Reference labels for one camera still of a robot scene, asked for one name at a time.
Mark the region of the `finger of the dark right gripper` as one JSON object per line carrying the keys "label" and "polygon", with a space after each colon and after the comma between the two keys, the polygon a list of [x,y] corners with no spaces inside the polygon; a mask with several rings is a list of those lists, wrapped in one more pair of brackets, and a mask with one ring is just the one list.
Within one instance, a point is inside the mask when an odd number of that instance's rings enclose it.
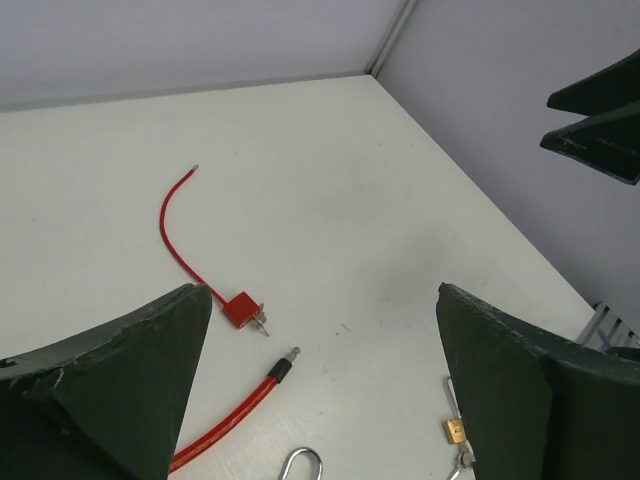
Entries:
{"label": "finger of the dark right gripper", "polygon": [[639,51],[552,93],[547,107],[593,116],[639,100]]}
{"label": "finger of the dark right gripper", "polygon": [[546,133],[540,146],[622,183],[639,183],[639,102]]}

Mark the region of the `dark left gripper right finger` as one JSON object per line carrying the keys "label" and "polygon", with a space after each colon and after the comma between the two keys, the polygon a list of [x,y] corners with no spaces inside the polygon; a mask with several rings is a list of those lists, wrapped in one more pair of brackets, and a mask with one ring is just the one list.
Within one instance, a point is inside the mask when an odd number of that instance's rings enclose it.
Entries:
{"label": "dark left gripper right finger", "polygon": [[638,478],[638,349],[588,348],[448,283],[436,317],[476,478]]}

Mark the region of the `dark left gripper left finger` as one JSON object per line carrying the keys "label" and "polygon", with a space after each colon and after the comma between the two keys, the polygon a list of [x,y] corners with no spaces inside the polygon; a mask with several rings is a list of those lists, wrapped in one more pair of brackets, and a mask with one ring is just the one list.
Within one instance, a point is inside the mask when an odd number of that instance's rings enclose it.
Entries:
{"label": "dark left gripper left finger", "polygon": [[202,285],[1,361],[4,479],[165,479],[212,312]]}

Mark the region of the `red thin-cable padlock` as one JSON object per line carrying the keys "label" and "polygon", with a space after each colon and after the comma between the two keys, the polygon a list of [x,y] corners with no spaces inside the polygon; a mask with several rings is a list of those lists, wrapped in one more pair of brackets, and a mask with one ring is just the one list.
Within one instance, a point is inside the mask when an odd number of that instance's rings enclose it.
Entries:
{"label": "red thin-cable padlock", "polygon": [[266,315],[264,312],[264,304],[256,302],[247,292],[242,291],[235,295],[231,299],[226,299],[219,292],[216,291],[206,280],[204,280],[180,255],[178,250],[172,243],[166,227],[166,216],[169,209],[170,202],[175,193],[195,174],[199,166],[192,166],[167,192],[159,211],[158,226],[161,239],[168,250],[171,257],[177,262],[181,269],[198,284],[204,285],[209,289],[209,292],[215,302],[221,308],[224,316],[230,321],[230,323],[238,330],[245,328],[247,325],[253,323],[255,327],[260,330],[266,336],[269,336],[269,332],[265,327]]}

